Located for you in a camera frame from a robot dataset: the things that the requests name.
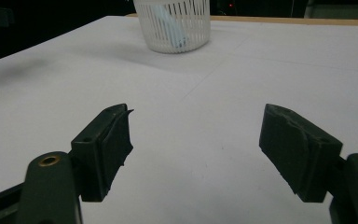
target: table surface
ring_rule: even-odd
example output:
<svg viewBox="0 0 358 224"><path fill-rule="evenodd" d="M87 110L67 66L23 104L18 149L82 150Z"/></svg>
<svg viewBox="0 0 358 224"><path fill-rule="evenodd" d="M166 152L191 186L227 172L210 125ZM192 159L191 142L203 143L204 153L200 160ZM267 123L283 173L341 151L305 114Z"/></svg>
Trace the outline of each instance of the table surface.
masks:
<svg viewBox="0 0 358 224"><path fill-rule="evenodd" d="M265 104L358 152L358 26L212 21L183 54L147 48L136 18L105 17L0 60L0 191L28 163L126 103L134 150L85 223L330 223L258 147Z"/></svg>

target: white table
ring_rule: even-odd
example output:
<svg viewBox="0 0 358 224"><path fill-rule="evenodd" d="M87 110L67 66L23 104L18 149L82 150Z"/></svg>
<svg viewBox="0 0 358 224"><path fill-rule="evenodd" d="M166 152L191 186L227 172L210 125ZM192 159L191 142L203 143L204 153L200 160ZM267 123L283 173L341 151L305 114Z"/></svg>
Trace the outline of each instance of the white table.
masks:
<svg viewBox="0 0 358 224"><path fill-rule="evenodd" d="M85 223L330 223L258 147L266 103L358 152L358 26L213 21L210 42L149 50L136 18L106 17L0 60L0 191L104 108L130 115L134 150Z"/></svg>

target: mesh basket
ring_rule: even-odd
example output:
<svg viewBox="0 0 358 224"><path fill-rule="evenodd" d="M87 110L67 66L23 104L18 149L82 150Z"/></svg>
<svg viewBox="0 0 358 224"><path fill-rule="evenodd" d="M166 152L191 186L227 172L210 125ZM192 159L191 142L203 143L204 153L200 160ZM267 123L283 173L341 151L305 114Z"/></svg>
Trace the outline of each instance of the mesh basket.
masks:
<svg viewBox="0 0 358 224"><path fill-rule="evenodd" d="M180 53L209 40L209 0L134 0L147 46L157 52Z"/></svg>

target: plastic basket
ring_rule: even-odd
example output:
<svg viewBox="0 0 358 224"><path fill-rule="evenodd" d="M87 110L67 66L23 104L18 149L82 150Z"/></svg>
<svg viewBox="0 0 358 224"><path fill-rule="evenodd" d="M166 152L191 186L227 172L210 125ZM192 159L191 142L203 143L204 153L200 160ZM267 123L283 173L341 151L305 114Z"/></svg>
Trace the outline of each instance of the plastic basket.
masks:
<svg viewBox="0 0 358 224"><path fill-rule="evenodd" d="M147 46L161 53L180 53L208 42L209 0L134 0Z"/></svg>

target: white container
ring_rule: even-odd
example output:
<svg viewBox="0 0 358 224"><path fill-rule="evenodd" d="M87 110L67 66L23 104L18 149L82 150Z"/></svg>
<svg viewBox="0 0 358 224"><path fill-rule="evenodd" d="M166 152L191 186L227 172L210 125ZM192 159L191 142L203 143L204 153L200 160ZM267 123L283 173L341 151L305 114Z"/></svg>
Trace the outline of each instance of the white container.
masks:
<svg viewBox="0 0 358 224"><path fill-rule="evenodd" d="M210 0L134 0L147 46L161 53L197 49L211 33Z"/></svg>

